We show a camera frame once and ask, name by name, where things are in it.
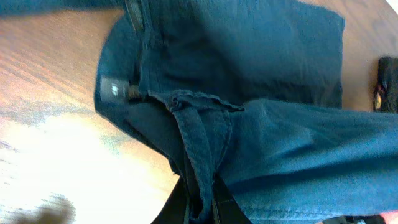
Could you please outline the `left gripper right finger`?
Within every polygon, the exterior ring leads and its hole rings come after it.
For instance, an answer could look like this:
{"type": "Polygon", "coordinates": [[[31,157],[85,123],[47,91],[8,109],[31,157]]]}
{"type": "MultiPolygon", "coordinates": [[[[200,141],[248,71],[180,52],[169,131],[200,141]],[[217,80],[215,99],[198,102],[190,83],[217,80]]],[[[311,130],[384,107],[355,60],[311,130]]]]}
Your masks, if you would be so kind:
{"type": "Polygon", "coordinates": [[[217,174],[213,179],[212,211],[214,224],[252,224],[217,174]]]}

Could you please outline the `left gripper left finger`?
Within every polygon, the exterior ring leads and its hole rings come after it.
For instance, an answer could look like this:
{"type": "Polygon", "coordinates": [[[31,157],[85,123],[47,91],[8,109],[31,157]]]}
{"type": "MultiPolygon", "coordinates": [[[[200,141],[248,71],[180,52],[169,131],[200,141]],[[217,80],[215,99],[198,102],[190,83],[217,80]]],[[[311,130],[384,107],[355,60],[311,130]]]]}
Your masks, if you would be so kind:
{"type": "Polygon", "coordinates": [[[185,182],[180,177],[160,213],[151,224],[189,224],[190,204],[185,182]]]}

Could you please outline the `dark blue denim shorts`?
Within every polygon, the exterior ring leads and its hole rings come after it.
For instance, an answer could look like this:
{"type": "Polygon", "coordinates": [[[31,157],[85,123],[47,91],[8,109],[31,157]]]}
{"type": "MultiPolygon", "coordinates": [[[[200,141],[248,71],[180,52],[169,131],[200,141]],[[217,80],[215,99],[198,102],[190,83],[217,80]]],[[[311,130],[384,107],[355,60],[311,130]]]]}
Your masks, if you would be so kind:
{"type": "Polygon", "coordinates": [[[219,175],[253,223],[397,209],[397,115],[344,110],[344,19],[300,1],[2,1],[1,17],[121,8],[96,111],[165,156],[190,223],[219,175]]]}

